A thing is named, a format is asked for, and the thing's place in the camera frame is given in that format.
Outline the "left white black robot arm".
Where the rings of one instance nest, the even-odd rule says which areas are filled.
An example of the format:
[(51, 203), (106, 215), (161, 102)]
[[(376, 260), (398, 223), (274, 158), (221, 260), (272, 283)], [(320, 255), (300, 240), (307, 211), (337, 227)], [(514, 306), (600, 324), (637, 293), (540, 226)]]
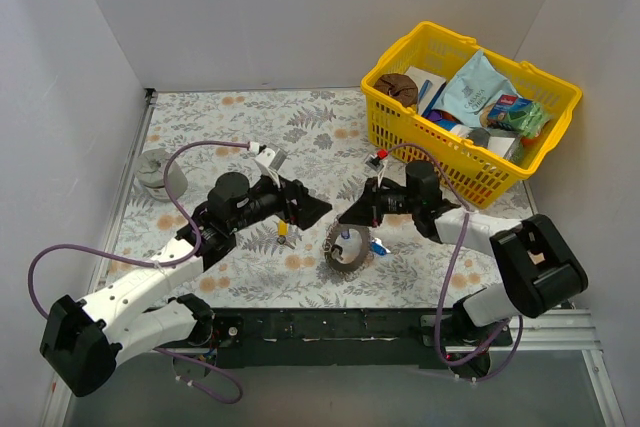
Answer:
[(225, 173), (194, 210), (195, 223), (180, 229), (150, 266), (82, 299), (58, 299), (40, 353), (73, 394), (84, 397), (137, 355), (176, 341), (203, 346), (214, 332), (214, 313), (204, 300), (185, 294), (158, 309), (153, 303), (222, 260), (236, 247), (237, 232), (271, 216), (306, 230), (331, 209), (298, 180), (263, 175), (251, 185), (241, 173)]

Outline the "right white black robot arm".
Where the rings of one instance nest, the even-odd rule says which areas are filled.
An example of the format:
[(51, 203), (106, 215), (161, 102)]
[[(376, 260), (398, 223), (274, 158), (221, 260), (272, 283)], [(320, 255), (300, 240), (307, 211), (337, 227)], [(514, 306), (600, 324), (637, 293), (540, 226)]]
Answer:
[(405, 167), (405, 182), (372, 177), (340, 223), (377, 227), (391, 214), (408, 214), (416, 230), (439, 244), (494, 258), (500, 282), (457, 301), (446, 329), (464, 344), (475, 344), (499, 321), (537, 318), (584, 292), (588, 276), (551, 219), (524, 220), (469, 212), (443, 196), (434, 166), (425, 160)]

